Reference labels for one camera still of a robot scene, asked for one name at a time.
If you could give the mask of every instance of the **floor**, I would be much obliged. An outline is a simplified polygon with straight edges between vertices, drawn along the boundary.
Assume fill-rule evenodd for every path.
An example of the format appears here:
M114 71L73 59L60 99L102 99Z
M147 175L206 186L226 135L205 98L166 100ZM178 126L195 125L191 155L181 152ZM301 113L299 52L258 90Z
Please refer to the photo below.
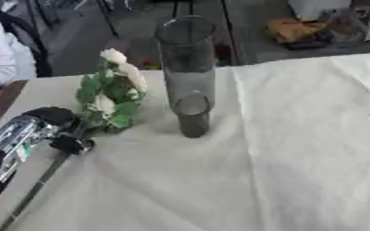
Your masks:
M227 5L232 30L228 30L222 1ZM95 1L82 8L82 16L73 12L71 6L59 10L61 23L52 31L39 22L43 39L51 50L56 76L95 71L98 54L106 48L124 52L139 67L143 59L153 60L159 65L153 34L159 23L172 18L174 3L150 4L144 11L131 12L123 2L116 0L116 9L110 14L118 37L108 30ZM315 51L289 51L275 43L264 32L264 24L269 19L291 15L287 0L195 0L192 10L218 25L215 43L234 45L233 65L370 52L370 42L349 47L334 45ZM178 4L177 14L189 12L188 4Z

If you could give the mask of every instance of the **chair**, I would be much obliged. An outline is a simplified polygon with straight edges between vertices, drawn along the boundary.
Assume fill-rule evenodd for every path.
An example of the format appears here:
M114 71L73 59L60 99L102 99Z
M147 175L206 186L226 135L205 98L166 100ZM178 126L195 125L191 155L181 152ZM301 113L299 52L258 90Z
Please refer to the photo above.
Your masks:
M82 16L83 13L79 10L80 7L85 5L88 2L88 0L80 0L80 2L74 7L74 10ZM104 16L104 19L106 21L107 26L109 27L109 30L111 30L111 33L118 37L117 31L115 29L115 26L113 25L111 19L109 18L109 14L115 9L115 2L114 0L97 0L97 5L99 7L99 10L101 11L102 15Z
M23 19L12 16L5 13L6 20L16 29L16 37L18 40L29 46L32 51L32 55L36 61L36 72L38 77L50 77L52 76L52 68L49 63L49 51L43 44L41 36L38 34L34 28L29 25ZM31 42L23 41L22 36L18 33L19 31L25 32Z

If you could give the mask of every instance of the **white tablecloth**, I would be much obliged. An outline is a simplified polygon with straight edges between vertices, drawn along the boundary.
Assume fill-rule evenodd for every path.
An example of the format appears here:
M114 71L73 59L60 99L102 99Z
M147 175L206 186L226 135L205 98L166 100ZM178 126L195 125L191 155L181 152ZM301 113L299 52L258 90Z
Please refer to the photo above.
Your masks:
M209 134L183 137L162 73L139 125L69 159L10 228L370 230L370 54L217 70ZM29 82L0 124L77 108L80 78ZM0 223L49 166L36 149L0 196Z

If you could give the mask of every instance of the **green leaf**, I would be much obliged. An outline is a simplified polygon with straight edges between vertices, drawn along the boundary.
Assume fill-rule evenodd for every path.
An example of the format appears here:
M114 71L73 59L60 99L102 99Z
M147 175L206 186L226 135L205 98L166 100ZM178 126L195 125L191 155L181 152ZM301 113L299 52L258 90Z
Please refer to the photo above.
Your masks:
M124 102L115 106L116 115L133 116L138 105L135 102Z
M121 133L124 130L125 130L125 128L120 128L120 127L115 127L113 125L109 125L109 126L105 127L104 132L109 133L109 134L118 134L118 133Z
M116 128L126 128L132 124L132 118L128 115L115 115L109 122Z
M93 111L89 109L85 109L81 114L82 118L92 125L100 125L104 123L105 119L102 115L101 111Z
M112 78L109 78L106 74L109 71L108 62L105 59L101 59L98 63L99 72L97 73L97 80L103 86L103 88L112 82Z
M104 88L104 94L116 103L129 101L127 91L133 88L127 77L115 76L112 82Z
M136 99L136 101L141 101L142 99L144 99L145 98L145 92L143 92L143 91L137 91L138 93L139 93L139 98L138 99Z
M95 97L95 92L86 92L83 88L78 89L76 92L76 99L81 105L94 103Z
M101 83L96 77L84 76L81 81L81 89L85 94L96 94L102 88Z

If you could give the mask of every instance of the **artificial flower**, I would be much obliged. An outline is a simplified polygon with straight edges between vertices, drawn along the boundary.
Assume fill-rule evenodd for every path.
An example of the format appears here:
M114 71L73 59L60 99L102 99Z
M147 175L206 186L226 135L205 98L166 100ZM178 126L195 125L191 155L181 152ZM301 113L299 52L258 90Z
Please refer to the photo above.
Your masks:
M113 76L115 75L114 71L112 71L111 69L108 69L106 71L106 77L107 78L112 78Z
M130 89L128 92L127 92L127 95L130 97L130 99L132 100L136 100L136 99L139 99L140 95L139 95L139 92L132 88Z
M102 111L105 117L112 115L115 112L115 103L104 94L99 94L95 98L94 107Z
M130 63L123 63L119 65L119 72L123 72L137 90L142 92L147 90L147 82L145 81L142 72L140 72L136 66Z
M101 57L116 65L121 65L127 62L127 57L113 48L102 51Z

